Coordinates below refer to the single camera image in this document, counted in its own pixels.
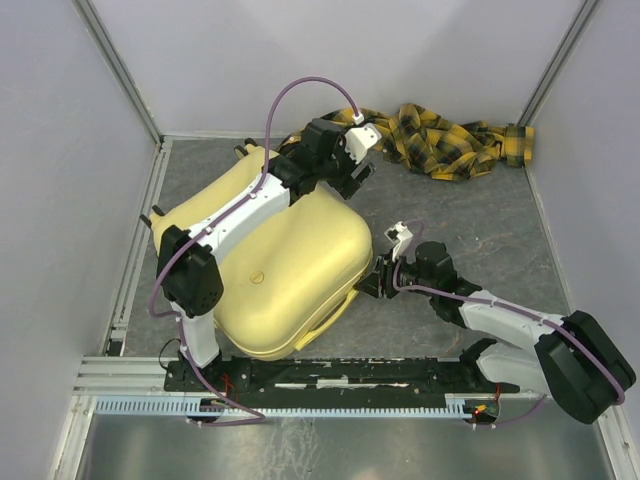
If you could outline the yellow suitcase with black lining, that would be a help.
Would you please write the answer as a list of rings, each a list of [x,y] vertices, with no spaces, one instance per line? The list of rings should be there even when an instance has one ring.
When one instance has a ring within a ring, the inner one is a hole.
[[[193,226],[215,213],[255,179],[267,155],[250,145],[237,163],[167,212],[149,219],[157,258],[163,232]],[[249,234],[223,261],[222,299],[214,308],[216,340],[241,352],[279,360],[330,327],[353,301],[372,260],[365,220],[325,187],[317,187]]]

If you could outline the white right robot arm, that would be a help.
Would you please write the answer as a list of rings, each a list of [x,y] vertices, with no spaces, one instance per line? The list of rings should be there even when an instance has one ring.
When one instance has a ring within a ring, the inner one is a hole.
[[[458,368],[469,390],[516,385],[551,397],[570,417],[591,424],[609,407],[623,404],[637,381],[592,315],[544,313],[501,299],[460,276],[442,243],[419,244],[412,261],[395,252],[378,257],[356,287],[374,298],[425,295],[441,320],[490,335]]]

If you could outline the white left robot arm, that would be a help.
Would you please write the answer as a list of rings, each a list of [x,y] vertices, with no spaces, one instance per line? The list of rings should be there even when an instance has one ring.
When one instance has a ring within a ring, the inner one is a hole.
[[[186,229],[171,225],[163,232],[157,287],[171,304],[189,362],[186,376],[198,389],[212,389],[221,378],[213,313],[224,293],[220,267],[225,258],[321,182],[351,198],[373,173],[365,158],[380,140],[371,123],[340,127],[316,118],[289,152],[267,155],[255,179],[218,211]]]

